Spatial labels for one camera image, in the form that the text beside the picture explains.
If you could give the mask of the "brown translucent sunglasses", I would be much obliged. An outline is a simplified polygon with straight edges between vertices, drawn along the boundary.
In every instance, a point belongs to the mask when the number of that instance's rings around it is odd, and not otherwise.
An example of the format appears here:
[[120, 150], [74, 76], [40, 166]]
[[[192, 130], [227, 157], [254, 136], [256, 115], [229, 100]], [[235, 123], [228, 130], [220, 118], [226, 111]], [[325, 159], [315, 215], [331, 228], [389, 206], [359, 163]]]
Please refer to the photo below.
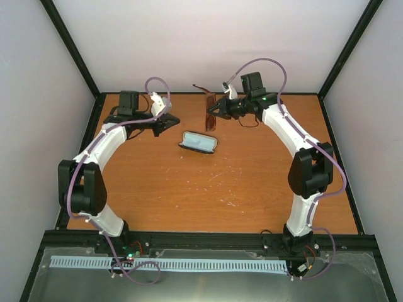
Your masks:
[[216, 117], [209, 113], [209, 108], [216, 103], [216, 94], [196, 84], [192, 84], [192, 86], [200, 89], [205, 94], [205, 132], [215, 131]]

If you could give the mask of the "black checkered glasses case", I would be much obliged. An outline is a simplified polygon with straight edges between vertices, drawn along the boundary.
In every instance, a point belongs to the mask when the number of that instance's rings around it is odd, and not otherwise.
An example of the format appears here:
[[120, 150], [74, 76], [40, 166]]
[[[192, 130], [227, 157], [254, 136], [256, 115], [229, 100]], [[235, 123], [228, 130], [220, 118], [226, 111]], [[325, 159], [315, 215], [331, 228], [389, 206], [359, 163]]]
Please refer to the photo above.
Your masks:
[[218, 145], [218, 140], [210, 135], [185, 131], [182, 136], [182, 141], [179, 142], [178, 145], [181, 148], [194, 152], [213, 154]]

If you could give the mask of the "light blue cleaning cloth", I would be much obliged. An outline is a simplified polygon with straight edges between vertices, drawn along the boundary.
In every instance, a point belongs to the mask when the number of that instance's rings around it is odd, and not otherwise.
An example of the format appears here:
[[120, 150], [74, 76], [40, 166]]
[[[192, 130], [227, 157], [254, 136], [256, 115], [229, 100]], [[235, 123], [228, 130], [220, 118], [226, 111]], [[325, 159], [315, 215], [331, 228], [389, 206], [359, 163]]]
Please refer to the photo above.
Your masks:
[[205, 152], [213, 152], [218, 144], [218, 141], [216, 138], [208, 135], [187, 131], [183, 135], [182, 144], [185, 147], [195, 148]]

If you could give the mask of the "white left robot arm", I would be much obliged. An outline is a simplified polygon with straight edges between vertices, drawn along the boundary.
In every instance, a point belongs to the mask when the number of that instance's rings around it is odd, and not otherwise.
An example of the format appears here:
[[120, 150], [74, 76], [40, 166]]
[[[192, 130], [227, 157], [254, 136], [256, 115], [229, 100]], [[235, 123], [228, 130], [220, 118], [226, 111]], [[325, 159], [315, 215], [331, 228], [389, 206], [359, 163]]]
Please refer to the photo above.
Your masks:
[[60, 205], [72, 219], [83, 218], [100, 234], [109, 236], [109, 246], [120, 254], [130, 248], [131, 238], [124, 233], [127, 222], [107, 204], [103, 170], [133, 131], [151, 130], [158, 137], [180, 122], [179, 118], [169, 114], [169, 97], [151, 92], [150, 108], [141, 111], [139, 96], [136, 91], [122, 91], [118, 106], [104, 119], [99, 133], [89, 145], [72, 160], [62, 160], [58, 166]]

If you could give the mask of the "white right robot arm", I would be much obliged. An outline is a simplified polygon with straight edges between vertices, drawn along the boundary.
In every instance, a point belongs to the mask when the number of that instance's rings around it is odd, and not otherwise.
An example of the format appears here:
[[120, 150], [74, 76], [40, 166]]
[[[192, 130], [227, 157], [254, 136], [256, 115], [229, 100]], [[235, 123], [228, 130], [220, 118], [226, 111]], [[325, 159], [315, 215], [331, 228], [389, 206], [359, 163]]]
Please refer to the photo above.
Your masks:
[[230, 82], [223, 82], [224, 96], [207, 111], [226, 120], [245, 115], [273, 130], [292, 156], [288, 185], [293, 192], [290, 217], [283, 227], [283, 248], [289, 255], [302, 250], [312, 239], [312, 222], [318, 199], [333, 181], [333, 147], [309, 135], [287, 110], [279, 94], [268, 93], [258, 72], [241, 77], [244, 96]]

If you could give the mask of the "black left frame post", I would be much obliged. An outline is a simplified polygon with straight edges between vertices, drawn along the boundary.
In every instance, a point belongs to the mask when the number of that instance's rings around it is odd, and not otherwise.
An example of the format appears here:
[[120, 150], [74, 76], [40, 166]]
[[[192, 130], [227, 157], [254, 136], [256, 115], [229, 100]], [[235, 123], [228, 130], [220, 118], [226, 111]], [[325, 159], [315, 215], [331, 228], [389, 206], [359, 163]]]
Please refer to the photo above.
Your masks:
[[57, 9], [55, 3], [52, 0], [40, 0], [45, 12], [50, 18], [54, 28], [56, 29], [58, 35], [60, 36], [63, 44], [65, 45], [67, 51], [69, 52], [72, 60], [74, 61], [79, 73], [81, 74], [83, 80], [85, 81], [89, 91], [94, 98], [100, 96], [100, 91], [81, 55], [79, 49], [77, 48], [68, 28], [66, 27], [64, 20], [62, 19], [59, 10]]

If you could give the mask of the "black frame post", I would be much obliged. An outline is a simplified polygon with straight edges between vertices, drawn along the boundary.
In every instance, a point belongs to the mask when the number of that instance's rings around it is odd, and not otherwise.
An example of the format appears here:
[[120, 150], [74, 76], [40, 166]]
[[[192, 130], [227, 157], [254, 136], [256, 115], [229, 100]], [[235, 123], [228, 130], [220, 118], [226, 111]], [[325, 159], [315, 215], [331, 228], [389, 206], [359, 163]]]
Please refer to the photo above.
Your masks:
[[67, 51], [69, 52], [72, 60], [74, 61], [79, 73], [81, 74], [83, 80], [85, 81], [89, 91], [94, 98], [100, 96], [100, 91], [81, 55], [79, 49], [77, 48], [68, 28], [66, 27], [64, 20], [62, 19], [59, 10], [57, 9], [55, 3], [52, 0], [40, 0], [45, 12], [50, 18], [54, 28], [56, 29], [58, 35], [60, 36], [63, 44], [65, 45]]
[[335, 63], [333, 64], [329, 74], [327, 75], [322, 87], [319, 89], [317, 96], [320, 101], [323, 101], [331, 90], [338, 75], [341, 73], [344, 65], [348, 61], [350, 55], [353, 53], [355, 47], [363, 36], [364, 32], [371, 23], [373, 17], [377, 13], [379, 7], [383, 3], [382, 0], [370, 0], [362, 12], [359, 20], [357, 21], [353, 31], [349, 35], [346, 43], [340, 54], [338, 55]]

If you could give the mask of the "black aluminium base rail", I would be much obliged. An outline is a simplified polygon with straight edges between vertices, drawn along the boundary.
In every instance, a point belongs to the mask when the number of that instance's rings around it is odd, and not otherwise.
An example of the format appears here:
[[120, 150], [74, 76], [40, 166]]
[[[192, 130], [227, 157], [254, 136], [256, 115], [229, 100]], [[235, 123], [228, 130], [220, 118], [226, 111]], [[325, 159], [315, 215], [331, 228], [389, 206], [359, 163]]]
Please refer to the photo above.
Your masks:
[[[121, 237], [111, 238], [118, 255], [128, 254], [130, 249], [142, 247], [144, 255], [154, 255], [170, 250], [231, 250], [254, 252], [273, 257], [301, 257], [308, 247], [318, 245], [319, 252], [332, 252], [328, 235], [314, 235], [309, 243], [303, 243], [292, 252], [287, 251], [282, 235], [270, 233], [181, 233], [181, 232], [128, 232]], [[89, 247], [98, 254], [111, 255], [110, 247], [97, 231], [91, 230], [48, 230], [44, 233], [39, 252], [47, 247]]]

